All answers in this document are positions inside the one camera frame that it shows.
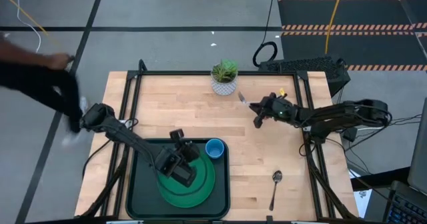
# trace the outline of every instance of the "white cable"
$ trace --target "white cable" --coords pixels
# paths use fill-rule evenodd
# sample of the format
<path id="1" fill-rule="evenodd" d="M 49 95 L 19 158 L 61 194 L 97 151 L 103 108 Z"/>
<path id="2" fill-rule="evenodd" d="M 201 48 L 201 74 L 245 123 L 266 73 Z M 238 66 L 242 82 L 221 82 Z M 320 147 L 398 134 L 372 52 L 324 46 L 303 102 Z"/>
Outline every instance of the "white cable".
<path id="1" fill-rule="evenodd" d="M 367 128 L 360 128 L 358 129 L 358 131 L 365 131 L 365 130 L 378 130 L 378 129 L 382 129 L 384 127 L 367 127 Z"/>
<path id="2" fill-rule="evenodd" d="M 18 18 L 18 20 L 22 23 L 22 24 L 24 24 L 24 25 L 27 25 L 27 26 L 29 26 L 34 32 L 35 32 L 35 34 L 37 34 L 37 36 L 38 36 L 38 38 L 39 38 L 39 45 L 37 46 L 37 49 L 35 50 L 35 52 L 36 53 L 38 53 L 39 52 L 39 49 L 40 49 L 40 46 L 41 46 L 41 37 L 40 37 L 40 34 L 34 29 L 34 27 L 32 26 L 32 25 L 30 25 L 30 24 L 28 24 L 28 23 L 25 23 L 25 22 L 23 22 L 22 20 L 21 20 L 21 18 L 19 17 L 19 13 L 21 12 L 21 10 L 20 10 L 20 8 L 21 8 L 21 4 L 20 4 L 20 2 L 19 2 L 19 0 L 16 0 L 17 1 L 17 4 L 18 4 L 18 11 L 17 11 L 17 13 L 16 13 L 16 17 Z"/>

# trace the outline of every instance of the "potted plant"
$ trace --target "potted plant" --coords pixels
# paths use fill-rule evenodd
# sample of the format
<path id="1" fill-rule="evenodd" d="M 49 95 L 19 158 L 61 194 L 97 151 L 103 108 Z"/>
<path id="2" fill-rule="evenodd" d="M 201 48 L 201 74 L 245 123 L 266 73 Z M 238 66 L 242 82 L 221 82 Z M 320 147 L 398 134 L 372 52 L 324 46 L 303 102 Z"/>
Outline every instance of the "potted plant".
<path id="1" fill-rule="evenodd" d="M 218 95 L 230 95 L 236 90 L 238 64 L 233 60 L 223 59 L 213 66 L 211 86 Z"/>

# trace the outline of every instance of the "black floor mat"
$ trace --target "black floor mat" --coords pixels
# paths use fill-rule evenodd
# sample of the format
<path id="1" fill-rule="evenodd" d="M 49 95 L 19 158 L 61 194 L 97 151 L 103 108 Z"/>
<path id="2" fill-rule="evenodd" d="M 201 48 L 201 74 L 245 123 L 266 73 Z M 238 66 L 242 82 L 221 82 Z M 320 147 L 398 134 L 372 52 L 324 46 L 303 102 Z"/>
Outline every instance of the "black floor mat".
<path id="1" fill-rule="evenodd" d="M 285 30 L 326 30 L 336 0 L 279 0 Z M 399 0 L 340 0 L 332 30 L 411 30 Z"/>
<path id="2" fill-rule="evenodd" d="M 408 15 L 415 28 L 427 30 L 427 0 L 401 0 L 401 2 L 408 4 Z"/>
<path id="3" fill-rule="evenodd" d="M 326 32 L 283 32 L 285 60 L 321 57 Z M 328 54 L 343 58 L 349 70 L 427 70 L 427 60 L 412 32 L 331 32 Z"/>
<path id="4" fill-rule="evenodd" d="M 427 51 L 427 33 L 417 33 L 416 35 L 418 36 L 424 50 Z"/>

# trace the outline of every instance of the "laptop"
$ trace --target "laptop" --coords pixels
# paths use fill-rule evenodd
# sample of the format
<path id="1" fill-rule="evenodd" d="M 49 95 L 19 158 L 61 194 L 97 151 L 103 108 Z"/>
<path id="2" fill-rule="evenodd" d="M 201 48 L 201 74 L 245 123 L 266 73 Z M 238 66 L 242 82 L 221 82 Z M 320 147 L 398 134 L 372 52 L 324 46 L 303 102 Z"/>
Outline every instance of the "laptop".
<path id="1" fill-rule="evenodd" d="M 393 181 L 383 221 L 387 223 L 427 224 L 427 98 L 408 176 L 409 186 Z"/>

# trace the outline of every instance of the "yellow cable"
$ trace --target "yellow cable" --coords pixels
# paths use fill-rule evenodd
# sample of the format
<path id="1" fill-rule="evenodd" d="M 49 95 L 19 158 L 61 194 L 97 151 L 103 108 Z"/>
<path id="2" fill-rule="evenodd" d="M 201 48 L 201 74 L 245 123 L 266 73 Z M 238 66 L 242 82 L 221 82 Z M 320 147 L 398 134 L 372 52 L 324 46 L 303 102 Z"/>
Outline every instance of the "yellow cable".
<path id="1" fill-rule="evenodd" d="M 52 40 L 52 42 L 54 42 L 56 45 L 61 46 L 59 44 L 58 41 L 56 41 L 53 37 L 49 36 L 48 32 L 42 27 L 40 26 L 36 21 L 34 21 L 34 19 L 28 15 L 28 13 L 26 13 L 20 6 L 18 6 L 18 4 L 16 4 L 16 2 L 14 0 L 9 0 L 10 2 L 12 2 L 17 8 L 19 8 L 19 10 L 28 17 L 28 19 L 30 19 L 30 21 L 32 21 L 36 26 L 38 26 L 38 28 L 40 28 L 40 30 L 42 30 L 42 32 L 50 39 Z"/>
<path id="2" fill-rule="evenodd" d="M 331 21 L 329 22 L 328 34 L 326 35 L 325 54 L 328 54 L 329 34 L 331 33 L 332 22 L 334 22 L 335 12 L 339 3 L 340 0 L 336 0 L 334 12 L 332 12 Z"/>

